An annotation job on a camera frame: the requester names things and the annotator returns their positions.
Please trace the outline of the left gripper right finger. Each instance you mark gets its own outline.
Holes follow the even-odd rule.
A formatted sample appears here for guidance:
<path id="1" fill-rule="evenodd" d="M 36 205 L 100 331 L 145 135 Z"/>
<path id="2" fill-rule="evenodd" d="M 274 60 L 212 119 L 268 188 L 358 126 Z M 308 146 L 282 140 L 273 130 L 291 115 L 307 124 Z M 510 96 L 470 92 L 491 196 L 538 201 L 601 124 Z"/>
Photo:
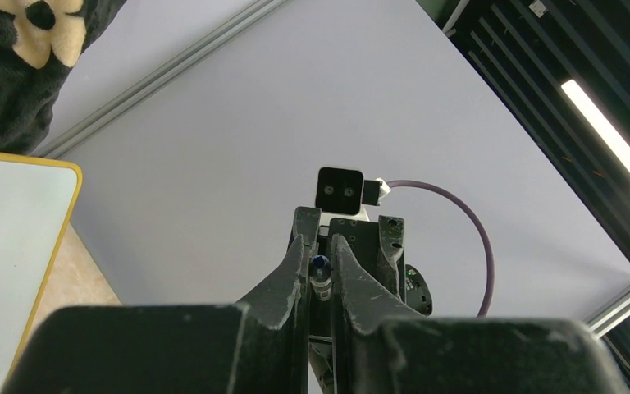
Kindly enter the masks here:
<path id="1" fill-rule="evenodd" d="M 625 393 L 602 341 L 573 320 L 427 318 L 331 240 L 337 393 Z"/>

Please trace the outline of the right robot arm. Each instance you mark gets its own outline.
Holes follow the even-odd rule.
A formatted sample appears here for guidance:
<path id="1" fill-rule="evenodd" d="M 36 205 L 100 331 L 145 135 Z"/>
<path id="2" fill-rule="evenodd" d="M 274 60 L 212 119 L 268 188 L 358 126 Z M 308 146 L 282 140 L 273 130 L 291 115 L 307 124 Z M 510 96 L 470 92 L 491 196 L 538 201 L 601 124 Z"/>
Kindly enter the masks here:
<path id="1" fill-rule="evenodd" d="M 323 223 L 320 209 L 298 207 L 290 243 L 299 244 L 294 314 L 303 324 L 292 391 L 305 393 L 314 372 L 324 393 L 398 393 L 406 359 L 393 330 L 432 311 L 426 281 L 404 261 L 403 219 Z"/>

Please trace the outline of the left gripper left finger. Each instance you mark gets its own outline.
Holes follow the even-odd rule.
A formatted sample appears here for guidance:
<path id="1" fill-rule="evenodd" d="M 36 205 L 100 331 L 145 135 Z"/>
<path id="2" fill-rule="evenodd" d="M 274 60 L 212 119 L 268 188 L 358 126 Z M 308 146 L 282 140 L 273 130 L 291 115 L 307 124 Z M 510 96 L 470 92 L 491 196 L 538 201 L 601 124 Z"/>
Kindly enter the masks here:
<path id="1" fill-rule="evenodd" d="M 78 306 L 50 314 L 5 393 L 305 393 L 309 246 L 228 305 Z"/>

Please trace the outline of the whiteboard marker pen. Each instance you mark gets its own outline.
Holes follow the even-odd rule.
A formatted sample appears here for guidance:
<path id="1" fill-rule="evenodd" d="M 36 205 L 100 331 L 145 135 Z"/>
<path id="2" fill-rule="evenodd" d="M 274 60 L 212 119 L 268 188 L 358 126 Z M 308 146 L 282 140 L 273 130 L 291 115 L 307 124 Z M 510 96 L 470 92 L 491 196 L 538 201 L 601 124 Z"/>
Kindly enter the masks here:
<path id="1" fill-rule="evenodd" d="M 316 255 L 311 260 L 309 280 L 320 301 L 325 302 L 331 298 L 331 264 L 325 255 Z"/>

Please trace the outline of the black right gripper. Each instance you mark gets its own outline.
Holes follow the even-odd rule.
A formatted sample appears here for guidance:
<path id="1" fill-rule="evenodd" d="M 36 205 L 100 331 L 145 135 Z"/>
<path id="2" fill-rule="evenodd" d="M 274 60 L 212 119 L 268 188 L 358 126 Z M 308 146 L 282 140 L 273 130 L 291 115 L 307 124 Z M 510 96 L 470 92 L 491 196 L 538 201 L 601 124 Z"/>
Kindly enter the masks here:
<path id="1" fill-rule="evenodd" d="M 407 358 L 395 335 L 407 321 L 400 269 L 402 226 L 294 211 L 287 249 L 287 391 L 305 393 L 311 365 L 325 393 L 400 392 Z M 310 263 L 331 264 L 331 298 L 320 301 Z"/>

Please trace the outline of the yellow-framed whiteboard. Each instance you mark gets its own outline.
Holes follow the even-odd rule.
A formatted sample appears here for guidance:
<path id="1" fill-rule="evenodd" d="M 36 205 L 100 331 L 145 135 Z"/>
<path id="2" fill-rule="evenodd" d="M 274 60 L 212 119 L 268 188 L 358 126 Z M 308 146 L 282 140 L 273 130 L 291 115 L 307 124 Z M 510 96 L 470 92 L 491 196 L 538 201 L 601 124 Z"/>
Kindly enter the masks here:
<path id="1" fill-rule="evenodd" d="M 28 337 L 82 181 L 74 163 L 0 153 L 0 387 Z"/>

